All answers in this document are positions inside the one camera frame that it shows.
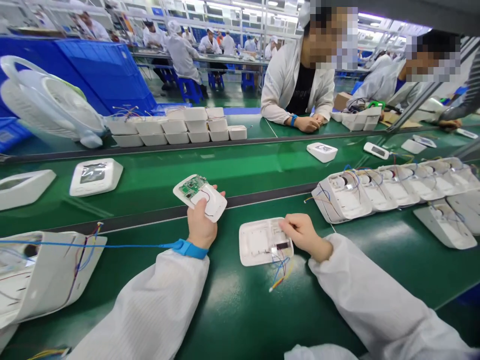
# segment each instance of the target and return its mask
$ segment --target display screen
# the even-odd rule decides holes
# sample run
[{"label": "display screen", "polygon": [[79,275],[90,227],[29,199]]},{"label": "display screen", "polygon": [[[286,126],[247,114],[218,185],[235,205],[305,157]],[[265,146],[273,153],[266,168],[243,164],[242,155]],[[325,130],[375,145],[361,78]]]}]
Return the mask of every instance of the display screen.
[{"label": "display screen", "polygon": [[8,189],[11,189],[13,187],[16,187],[17,185],[19,185],[23,182],[26,182],[28,179],[31,179],[32,177],[33,176],[22,177],[22,178],[19,178],[19,179],[13,179],[13,180],[8,180],[8,181],[5,181],[5,182],[2,182],[2,183],[0,183],[0,191],[8,190]]},{"label": "display screen", "polygon": [[106,168],[106,162],[84,166],[83,170],[81,171],[80,184],[86,184],[105,179]]}]

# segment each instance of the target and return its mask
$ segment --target white sleeve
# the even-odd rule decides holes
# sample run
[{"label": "white sleeve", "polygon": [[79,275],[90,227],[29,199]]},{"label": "white sleeve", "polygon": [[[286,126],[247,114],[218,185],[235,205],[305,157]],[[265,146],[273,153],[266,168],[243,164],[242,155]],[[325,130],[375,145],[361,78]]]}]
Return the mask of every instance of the white sleeve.
[{"label": "white sleeve", "polygon": [[330,259],[308,265],[373,359],[460,360],[477,353],[348,238],[335,233],[326,240],[334,248]]},{"label": "white sleeve", "polygon": [[290,114],[279,106],[284,86],[283,61],[285,61],[283,56],[275,56],[268,63],[260,101],[261,115],[281,125],[290,117]]},{"label": "white sleeve", "polygon": [[210,260],[172,250],[120,291],[112,311],[68,360],[173,359],[202,295]]},{"label": "white sleeve", "polygon": [[325,120],[330,120],[330,113],[334,108],[335,70],[331,69],[325,74],[323,88],[315,99],[315,114],[322,115]]}]

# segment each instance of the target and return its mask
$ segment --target black t-shirt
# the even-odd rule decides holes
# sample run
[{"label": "black t-shirt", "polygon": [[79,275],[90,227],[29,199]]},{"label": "black t-shirt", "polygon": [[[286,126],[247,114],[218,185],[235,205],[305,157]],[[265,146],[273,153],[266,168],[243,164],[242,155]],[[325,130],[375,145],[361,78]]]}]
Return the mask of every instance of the black t-shirt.
[{"label": "black t-shirt", "polygon": [[290,103],[286,111],[295,115],[304,115],[309,106],[310,92],[314,83],[315,68],[306,68],[300,64],[298,78],[296,80],[295,91],[291,96]]}]

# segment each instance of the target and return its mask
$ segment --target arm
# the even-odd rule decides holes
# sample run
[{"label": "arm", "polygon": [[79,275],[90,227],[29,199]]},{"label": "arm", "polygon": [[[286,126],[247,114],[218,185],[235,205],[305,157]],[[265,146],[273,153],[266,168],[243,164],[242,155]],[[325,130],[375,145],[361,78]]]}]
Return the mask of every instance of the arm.
[{"label": "arm", "polygon": [[305,214],[289,214],[280,226],[311,254],[308,266],[373,359],[465,359],[474,353],[345,236],[320,238]]}]

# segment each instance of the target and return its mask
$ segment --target cardboard box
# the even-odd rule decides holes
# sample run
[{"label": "cardboard box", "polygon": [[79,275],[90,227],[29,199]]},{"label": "cardboard box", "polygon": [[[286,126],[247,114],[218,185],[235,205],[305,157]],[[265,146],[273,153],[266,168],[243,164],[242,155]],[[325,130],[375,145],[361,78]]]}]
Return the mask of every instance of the cardboard box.
[{"label": "cardboard box", "polygon": [[340,92],[336,95],[333,107],[338,111],[342,111],[347,107],[347,102],[352,98],[348,92]]}]

